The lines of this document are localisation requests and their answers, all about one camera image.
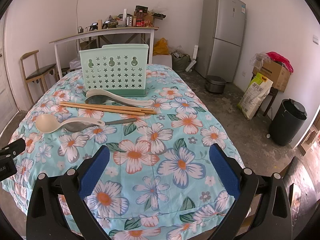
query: beige soup ladle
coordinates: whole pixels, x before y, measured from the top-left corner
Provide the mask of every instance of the beige soup ladle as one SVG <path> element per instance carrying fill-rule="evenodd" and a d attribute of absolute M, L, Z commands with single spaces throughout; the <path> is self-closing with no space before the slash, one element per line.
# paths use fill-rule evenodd
<path fill-rule="evenodd" d="M 105 123 L 102 120 L 88 117 L 72 117 L 68 120 L 59 123 L 57 118 L 52 114 L 41 114 L 36 119 L 36 127 L 40 132 L 43 133 L 52 133 L 58 130 L 60 127 L 65 125 L 66 123 L 71 122 L 86 122 L 92 123 L 100 126 L 104 126 Z"/>

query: silver refrigerator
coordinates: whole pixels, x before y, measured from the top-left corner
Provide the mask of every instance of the silver refrigerator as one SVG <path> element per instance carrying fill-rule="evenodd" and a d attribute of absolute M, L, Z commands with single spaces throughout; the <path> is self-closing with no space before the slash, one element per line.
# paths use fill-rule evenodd
<path fill-rule="evenodd" d="M 203 0 L 197 72 L 233 81 L 244 22 L 245 4 L 240 0 Z"/>

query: basket base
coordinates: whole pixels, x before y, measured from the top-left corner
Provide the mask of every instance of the basket base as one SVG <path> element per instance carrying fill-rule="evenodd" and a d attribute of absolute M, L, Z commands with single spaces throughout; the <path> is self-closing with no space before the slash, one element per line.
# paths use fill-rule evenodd
<path fill-rule="evenodd" d="M 145 89 L 110 89 L 107 91 L 122 97 L 145 97 L 147 95 Z"/>

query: chopsticks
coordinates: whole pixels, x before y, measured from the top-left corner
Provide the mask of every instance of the chopsticks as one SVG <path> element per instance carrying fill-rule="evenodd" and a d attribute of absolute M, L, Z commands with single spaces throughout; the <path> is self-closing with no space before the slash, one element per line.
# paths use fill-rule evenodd
<path fill-rule="evenodd" d="M 145 114 L 157 114 L 151 108 L 142 107 L 131 107 L 131 106 L 105 106 L 105 105 L 90 105 L 90 104 L 79 104 L 70 102 L 61 102 L 61 106 L 76 107 L 82 109 L 96 110 L 102 112 L 118 113 L 118 114 L 132 114 L 143 116 Z"/>

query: silver screw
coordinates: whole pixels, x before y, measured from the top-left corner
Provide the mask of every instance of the silver screw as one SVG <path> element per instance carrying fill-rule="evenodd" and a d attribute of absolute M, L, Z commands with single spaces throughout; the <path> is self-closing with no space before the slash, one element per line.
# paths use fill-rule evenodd
<path fill-rule="evenodd" d="M 280 176 L 279 173 L 275 173 L 274 176 L 275 176 L 276 179 L 281 179 L 281 176 Z"/>
<path fill-rule="evenodd" d="M 249 168 L 245 168 L 245 169 L 243 170 L 243 172 L 244 172 L 244 174 L 247 174 L 247 175 L 251 175 L 251 174 L 252 174 L 252 170 L 249 169 Z"/>
<path fill-rule="evenodd" d="M 67 174 L 68 174 L 69 176 L 71 176 L 71 175 L 73 175 L 73 174 L 75 174 L 75 173 L 76 173 L 76 170 L 75 170 L 75 169 L 70 169 L 70 170 L 67 171 Z"/>
<path fill-rule="evenodd" d="M 41 174 L 39 174 L 39 176 L 38 176 L 39 179 L 44 179 L 44 177 L 45 177 L 45 174 L 44 174 L 44 173 L 41 173 Z"/>

